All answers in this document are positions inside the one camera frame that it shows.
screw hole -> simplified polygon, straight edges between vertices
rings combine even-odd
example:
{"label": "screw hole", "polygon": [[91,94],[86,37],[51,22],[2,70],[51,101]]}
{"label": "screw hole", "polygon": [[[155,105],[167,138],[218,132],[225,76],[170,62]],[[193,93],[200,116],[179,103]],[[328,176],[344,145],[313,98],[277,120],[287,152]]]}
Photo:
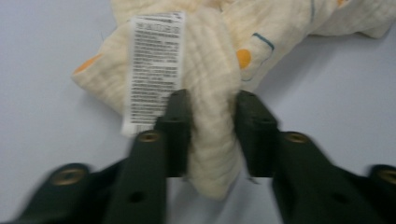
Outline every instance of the screw hole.
{"label": "screw hole", "polygon": [[349,199],[347,198],[347,196],[341,193],[333,193],[332,198],[336,200],[338,203],[342,203],[342,204],[349,203]]}
{"label": "screw hole", "polygon": [[155,142],[160,138],[157,133],[143,133],[139,136],[139,140],[142,142]]}
{"label": "screw hole", "polygon": [[86,172],[81,169],[67,169],[56,174],[51,182],[56,186],[72,185],[84,178],[85,174]]}
{"label": "screw hole", "polygon": [[146,199],[146,195],[145,193],[143,193],[142,191],[137,191],[132,193],[129,198],[128,201],[130,203],[141,203]]}
{"label": "screw hole", "polygon": [[286,138],[293,143],[305,143],[308,141],[307,137],[300,133],[289,133]]}
{"label": "screw hole", "polygon": [[378,175],[390,184],[396,185],[396,171],[395,170],[381,170]]}

care label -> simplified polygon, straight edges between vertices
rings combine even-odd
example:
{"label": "care label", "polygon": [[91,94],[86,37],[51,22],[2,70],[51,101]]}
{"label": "care label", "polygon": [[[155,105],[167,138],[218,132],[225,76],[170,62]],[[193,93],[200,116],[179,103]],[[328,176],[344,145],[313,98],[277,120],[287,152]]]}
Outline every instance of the care label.
{"label": "care label", "polygon": [[185,14],[142,15],[129,23],[130,69],[121,132],[134,136],[153,128],[169,95],[181,88]]}

cream fabric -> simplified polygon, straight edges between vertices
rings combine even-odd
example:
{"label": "cream fabric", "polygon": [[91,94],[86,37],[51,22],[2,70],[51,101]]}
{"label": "cream fabric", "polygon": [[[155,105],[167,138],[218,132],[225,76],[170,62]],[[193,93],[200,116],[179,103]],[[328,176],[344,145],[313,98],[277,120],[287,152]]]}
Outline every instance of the cream fabric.
{"label": "cream fabric", "polygon": [[123,111],[129,67],[128,20],[137,14],[187,13],[183,88],[193,113],[189,178],[205,196],[222,199],[242,156],[235,147],[233,99],[307,35],[382,36],[396,18],[395,0],[112,0],[118,29],[98,56],[72,76],[83,89]]}

brass screw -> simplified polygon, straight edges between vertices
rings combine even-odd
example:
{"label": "brass screw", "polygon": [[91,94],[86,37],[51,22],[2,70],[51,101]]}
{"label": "brass screw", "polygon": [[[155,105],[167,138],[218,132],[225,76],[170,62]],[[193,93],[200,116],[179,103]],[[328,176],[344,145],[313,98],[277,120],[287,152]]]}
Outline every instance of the brass screw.
{"label": "brass screw", "polygon": [[308,141],[308,138],[301,133],[288,133],[286,139],[293,143],[306,143]]}
{"label": "brass screw", "polygon": [[155,142],[160,138],[157,133],[143,133],[139,136],[141,142]]}
{"label": "brass screw", "polygon": [[396,171],[395,170],[381,170],[378,175],[391,184],[396,185]]}
{"label": "brass screw", "polygon": [[76,184],[85,174],[86,172],[82,169],[63,170],[51,179],[51,183],[57,186]]}

